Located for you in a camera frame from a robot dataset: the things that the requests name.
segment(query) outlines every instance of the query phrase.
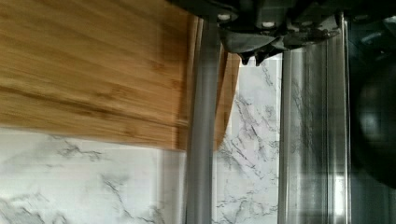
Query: marble backsplash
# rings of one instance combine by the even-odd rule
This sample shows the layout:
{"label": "marble backsplash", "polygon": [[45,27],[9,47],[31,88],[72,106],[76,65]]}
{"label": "marble backsplash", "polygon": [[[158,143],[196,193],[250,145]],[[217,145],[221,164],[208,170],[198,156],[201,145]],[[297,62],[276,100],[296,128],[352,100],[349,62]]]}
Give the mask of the marble backsplash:
{"label": "marble backsplash", "polygon": [[[240,68],[214,224],[276,224],[280,56]],[[185,153],[0,130],[0,223],[178,224]]]}

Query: gray marble veining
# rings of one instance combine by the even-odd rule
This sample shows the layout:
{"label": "gray marble veining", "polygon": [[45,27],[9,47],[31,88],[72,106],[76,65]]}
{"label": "gray marble veining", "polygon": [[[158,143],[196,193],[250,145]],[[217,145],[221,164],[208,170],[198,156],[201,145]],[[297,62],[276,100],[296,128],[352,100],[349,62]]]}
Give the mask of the gray marble veining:
{"label": "gray marble veining", "polygon": [[[280,57],[241,67],[213,223],[276,224]],[[185,154],[0,130],[0,223],[177,224]]]}

